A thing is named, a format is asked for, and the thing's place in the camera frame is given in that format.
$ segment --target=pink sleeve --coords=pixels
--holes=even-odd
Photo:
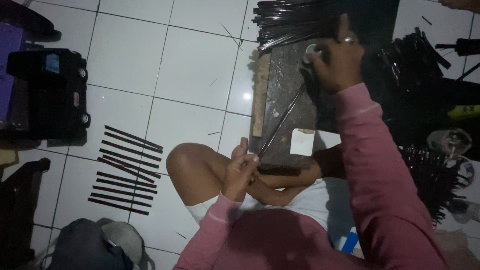
[[[212,269],[240,205],[240,202],[231,201],[220,192],[173,269]]]
[[[337,95],[343,163],[365,258],[384,269],[448,269],[382,108],[365,84]]]

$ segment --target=toy car wheel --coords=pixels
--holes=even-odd
[[[79,68],[79,69],[78,69],[78,75],[80,76],[80,78],[82,79],[82,81],[84,81],[84,82],[87,81],[88,72],[87,72],[86,69],[84,69],[84,68]]]
[[[84,113],[82,114],[82,124],[84,124],[85,128],[88,128],[90,126],[90,114]]]

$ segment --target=pink sweatshirt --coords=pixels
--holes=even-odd
[[[221,193],[174,269],[448,269],[430,215],[365,84],[338,94],[337,121],[353,218],[365,259],[336,251],[311,217],[252,211]]]

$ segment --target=bare foot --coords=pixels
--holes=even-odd
[[[443,6],[480,13],[480,0],[438,0]]]

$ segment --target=yellow object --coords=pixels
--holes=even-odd
[[[0,166],[17,161],[17,151],[13,149],[0,149]]]
[[[453,120],[463,120],[480,116],[480,105],[459,105],[447,113]]]

